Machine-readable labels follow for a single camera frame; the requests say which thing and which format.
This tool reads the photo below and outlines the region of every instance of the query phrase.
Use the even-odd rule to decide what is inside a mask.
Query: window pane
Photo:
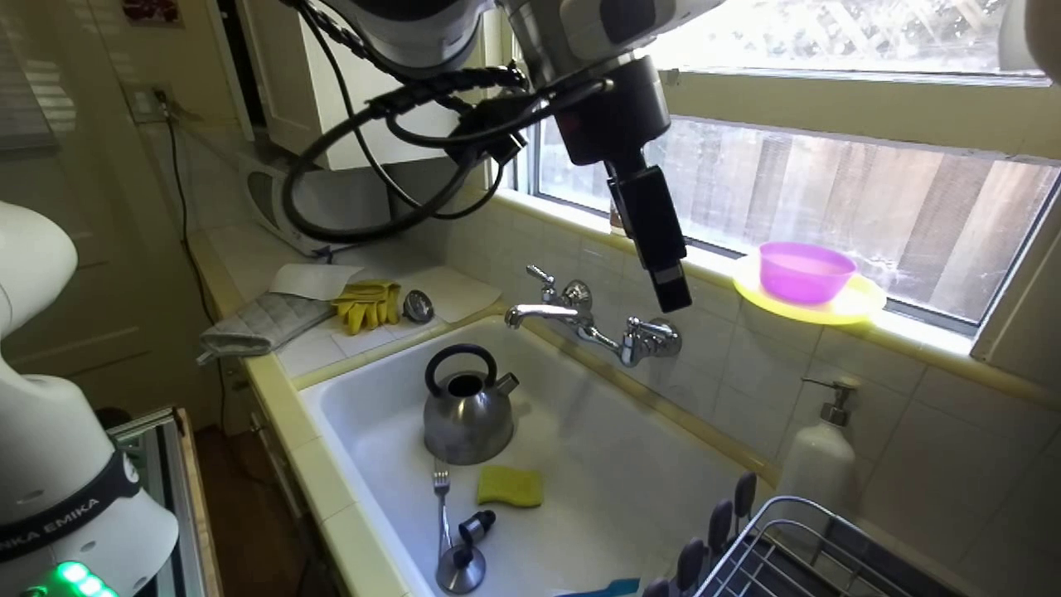
[[[41,103],[29,88],[20,57],[7,41],[7,28],[0,27],[0,152],[35,148],[49,142],[54,142],[54,132],[41,111]]]
[[[1057,169],[983,152],[677,120],[647,147],[690,239],[745,253],[800,239],[853,255],[890,297],[980,320]],[[541,128],[544,196],[610,208],[602,169]]]
[[[1002,72],[1004,0],[729,0],[667,34],[682,70]]]

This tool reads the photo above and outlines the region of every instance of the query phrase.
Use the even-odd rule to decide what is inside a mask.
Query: kettle
[[[474,353],[485,370],[453,370],[437,376],[437,364],[453,353]],[[424,370],[431,397],[424,402],[424,446],[447,464],[479,464],[506,446],[515,417],[506,394],[521,384],[516,375],[497,376],[497,360],[479,346],[447,346]]]

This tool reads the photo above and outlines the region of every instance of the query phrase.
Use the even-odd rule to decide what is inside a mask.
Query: yellow object
[[[474,499],[478,505],[506,505],[506,508],[523,508],[523,510],[541,508],[541,499],[544,499],[541,469],[485,464],[478,469]]]
[[[351,334],[399,320],[395,282],[354,282],[333,302],[338,319]]]
[[[872,278],[856,271],[838,288],[838,296],[825,306],[809,307],[809,306],[779,302],[779,297],[767,296],[767,288],[758,284],[758,255],[757,253],[736,264],[732,284],[757,307],[767,307],[782,319],[809,320],[809,323],[864,323],[885,312],[885,297],[888,297],[885,288],[877,288]]]

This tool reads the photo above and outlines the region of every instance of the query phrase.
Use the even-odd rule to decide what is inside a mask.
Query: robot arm
[[[0,202],[0,255],[7,339],[63,291],[77,247],[56,221]],[[63,376],[20,375],[3,353],[0,477],[3,597],[77,594],[80,584],[99,597],[137,594],[169,559],[178,522],[139,486],[87,394]]]
[[[404,76],[457,67],[489,0],[326,0]],[[602,162],[663,312],[690,306],[685,243],[663,169],[642,147],[667,132],[658,76],[636,49],[721,0],[497,0],[537,96],[551,96],[571,162]]]

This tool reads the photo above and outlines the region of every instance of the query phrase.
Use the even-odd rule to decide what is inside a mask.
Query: white soap bottle
[[[844,436],[856,386],[843,381],[831,381],[829,386],[835,392],[835,402],[821,405],[821,421],[800,426],[782,456],[779,494],[802,494],[835,515],[856,515],[856,446]]]

